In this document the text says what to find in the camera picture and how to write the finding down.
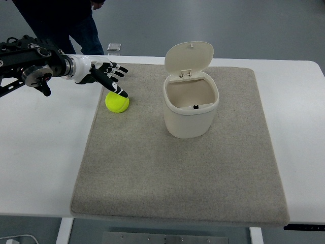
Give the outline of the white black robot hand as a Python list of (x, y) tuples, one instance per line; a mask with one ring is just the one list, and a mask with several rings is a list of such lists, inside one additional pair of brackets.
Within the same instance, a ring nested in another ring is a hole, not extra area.
[(91, 55), (65, 55), (67, 70), (65, 79), (76, 84), (98, 82), (111, 92), (124, 98), (128, 97), (126, 91), (117, 84), (119, 77), (124, 77), (128, 69), (108, 60), (105, 57)]

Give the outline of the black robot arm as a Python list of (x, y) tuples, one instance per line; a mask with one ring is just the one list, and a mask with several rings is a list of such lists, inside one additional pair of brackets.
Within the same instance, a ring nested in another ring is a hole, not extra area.
[(52, 77), (70, 75), (72, 71), (72, 59), (49, 40), (25, 35), (1, 42), (1, 80), (15, 79), (1, 85), (1, 97), (24, 85), (48, 97), (51, 90), (47, 82)]

